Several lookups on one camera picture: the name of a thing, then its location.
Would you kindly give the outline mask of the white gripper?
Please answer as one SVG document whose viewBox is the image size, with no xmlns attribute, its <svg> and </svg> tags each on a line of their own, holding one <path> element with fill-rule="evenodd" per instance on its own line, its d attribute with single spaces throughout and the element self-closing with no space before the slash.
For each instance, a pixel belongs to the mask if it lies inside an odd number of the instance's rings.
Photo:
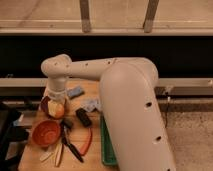
<svg viewBox="0 0 213 171">
<path fill-rule="evenodd" d="M 52 100 L 62 100 L 66 94 L 67 78 L 49 78 L 47 80 L 47 92 L 48 96 Z"/>
</svg>

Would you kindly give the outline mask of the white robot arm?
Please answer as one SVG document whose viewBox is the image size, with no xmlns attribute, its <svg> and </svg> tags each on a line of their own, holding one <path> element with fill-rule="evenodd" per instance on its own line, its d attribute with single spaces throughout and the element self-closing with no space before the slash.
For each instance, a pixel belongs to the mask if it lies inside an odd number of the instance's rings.
<svg viewBox="0 0 213 171">
<path fill-rule="evenodd" d="M 65 98 L 70 77 L 97 80 L 101 109 L 120 171 L 176 171 L 155 95 L 158 71 L 142 57 L 74 62 L 66 54 L 44 60 L 51 99 Z"/>
</svg>

